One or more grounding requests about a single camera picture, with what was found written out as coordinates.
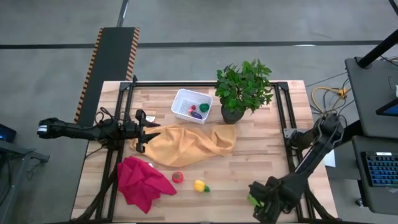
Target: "keyboard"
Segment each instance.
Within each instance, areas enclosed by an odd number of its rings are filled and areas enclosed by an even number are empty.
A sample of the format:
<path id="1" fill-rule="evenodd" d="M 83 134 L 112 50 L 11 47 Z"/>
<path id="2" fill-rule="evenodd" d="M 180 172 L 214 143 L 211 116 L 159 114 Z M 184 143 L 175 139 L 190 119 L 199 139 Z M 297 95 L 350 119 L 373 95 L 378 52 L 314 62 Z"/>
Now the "keyboard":
<path id="1" fill-rule="evenodd" d="M 363 152 L 365 170 L 373 187 L 398 187 L 398 153 Z"/>

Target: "computer monitor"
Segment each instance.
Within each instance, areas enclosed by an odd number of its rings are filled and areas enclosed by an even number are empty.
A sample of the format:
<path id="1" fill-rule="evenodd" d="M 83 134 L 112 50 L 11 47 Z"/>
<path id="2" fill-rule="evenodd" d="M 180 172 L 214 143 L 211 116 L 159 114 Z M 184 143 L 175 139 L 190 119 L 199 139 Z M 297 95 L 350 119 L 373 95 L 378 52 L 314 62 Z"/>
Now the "computer monitor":
<path id="1" fill-rule="evenodd" d="M 398 116 L 398 99 L 395 99 L 376 110 L 376 114 L 384 116 Z"/>
<path id="2" fill-rule="evenodd" d="M 6 141 L 12 143 L 14 141 L 16 134 L 17 132 L 14 131 L 13 129 L 0 124 L 0 141 Z"/>

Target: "black plant pot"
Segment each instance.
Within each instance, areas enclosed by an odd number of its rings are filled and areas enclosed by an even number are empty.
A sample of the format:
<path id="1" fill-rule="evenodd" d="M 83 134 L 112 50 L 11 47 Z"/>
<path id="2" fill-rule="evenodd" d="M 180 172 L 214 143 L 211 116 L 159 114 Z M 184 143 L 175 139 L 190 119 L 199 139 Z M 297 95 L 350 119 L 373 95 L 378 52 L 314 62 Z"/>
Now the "black plant pot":
<path id="1" fill-rule="evenodd" d="M 224 121 L 227 124 L 234 124 L 237 121 L 239 121 L 242 117 L 244 112 L 240 112 L 238 110 L 235 110 L 233 113 L 225 108 L 224 106 L 221 107 L 221 114 L 223 115 Z"/>

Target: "yellow cloth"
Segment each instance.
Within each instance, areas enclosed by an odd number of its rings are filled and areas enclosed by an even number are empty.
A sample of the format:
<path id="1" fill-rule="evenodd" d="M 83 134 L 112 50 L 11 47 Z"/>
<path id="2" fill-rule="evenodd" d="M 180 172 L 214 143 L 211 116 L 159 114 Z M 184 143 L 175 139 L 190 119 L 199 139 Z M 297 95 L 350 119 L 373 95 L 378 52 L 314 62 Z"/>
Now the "yellow cloth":
<path id="1" fill-rule="evenodd" d="M 202 130 L 171 124 L 146 129 L 146 134 L 160 133 L 145 145 L 145 155 L 170 167 L 182 167 L 232 151 L 236 142 L 235 125 L 212 127 L 210 138 Z M 130 141 L 135 150 L 137 139 Z"/>

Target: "green toy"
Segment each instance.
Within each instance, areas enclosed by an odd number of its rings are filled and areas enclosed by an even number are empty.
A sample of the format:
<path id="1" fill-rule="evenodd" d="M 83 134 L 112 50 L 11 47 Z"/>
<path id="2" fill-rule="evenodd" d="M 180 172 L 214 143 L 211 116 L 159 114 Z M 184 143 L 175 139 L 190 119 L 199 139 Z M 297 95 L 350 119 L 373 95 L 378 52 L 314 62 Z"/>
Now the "green toy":
<path id="1" fill-rule="evenodd" d="M 206 112 L 210 109 L 210 106 L 207 103 L 202 103 L 199 105 L 199 110 L 202 112 Z"/>
<path id="2" fill-rule="evenodd" d="M 250 203 L 252 204 L 252 205 L 254 205 L 254 206 L 260 206 L 260 203 L 261 203 L 261 205 L 264 205 L 264 203 L 263 202 L 258 202 L 252 195 L 248 195 L 248 200 L 250 201 Z"/>

